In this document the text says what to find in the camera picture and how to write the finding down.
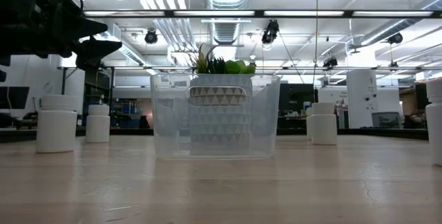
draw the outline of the ceiling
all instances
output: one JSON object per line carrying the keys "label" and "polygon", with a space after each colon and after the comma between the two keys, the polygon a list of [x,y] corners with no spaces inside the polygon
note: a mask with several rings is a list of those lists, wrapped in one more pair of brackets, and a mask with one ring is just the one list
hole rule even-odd
{"label": "ceiling", "polygon": [[[422,0],[318,0],[318,8],[325,9],[358,9],[358,10],[410,10]],[[205,0],[185,0],[188,9],[205,9]],[[249,0],[249,9],[316,9],[316,0]],[[85,10],[118,10],[118,9],[143,9],[140,0],[85,0]],[[255,55],[256,60],[264,60],[265,66],[290,65],[290,57],[298,66],[313,66],[313,60],[321,53],[331,48],[337,41],[342,41],[352,35],[367,34],[389,19],[278,19],[280,35],[276,38],[270,51],[263,51],[260,43],[262,30],[268,23],[268,19],[250,19],[251,22],[242,25],[240,39],[237,43],[235,59],[250,60],[250,55]],[[122,30],[122,40],[139,53],[147,64],[169,66],[167,59],[168,44],[157,31],[158,42],[146,44],[144,36],[147,29],[156,28],[152,19],[105,19],[108,24],[116,24]],[[210,43],[209,25],[203,24],[201,19],[190,19],[190,25],[196,43]],[[403,31],[402,44],[392,46],[389,52],[388,44],[375,44],[363,52],[376,53],[377,65],[388,65],[391,59],[419,53],[428,47],[441,43],[442,31],[437,30],[442,26],[442,19],[427,19],[411,26]],[[315,38],[316,27],[319,38]],[[325,57],[318,59],[318,65]],[[412,59],[404,66],[418,66],[442,58],[440,52]],[[339,65],[345,65],[346,57],[338,57]],[[126,57],[119,53],[113,53],[104,59],[109,66],[126,66]]]}

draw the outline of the transparent container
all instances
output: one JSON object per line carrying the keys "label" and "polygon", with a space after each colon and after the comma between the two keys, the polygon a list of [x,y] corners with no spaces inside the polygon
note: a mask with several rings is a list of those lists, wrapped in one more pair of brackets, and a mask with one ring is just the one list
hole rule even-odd
{"label": "transparent container", "polygon": [[272,75],[151,77],[158,158],[273,155],[280,78]]}

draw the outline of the wooden table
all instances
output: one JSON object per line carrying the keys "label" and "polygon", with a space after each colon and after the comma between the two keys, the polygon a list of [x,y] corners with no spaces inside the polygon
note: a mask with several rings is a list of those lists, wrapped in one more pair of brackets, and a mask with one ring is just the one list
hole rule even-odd
{"label": "wooden table", "polygon": [[0,223],[440,223],[428,142],[278,138],[266,160],[155,160],[152,137],[75,152],[0,144]]}

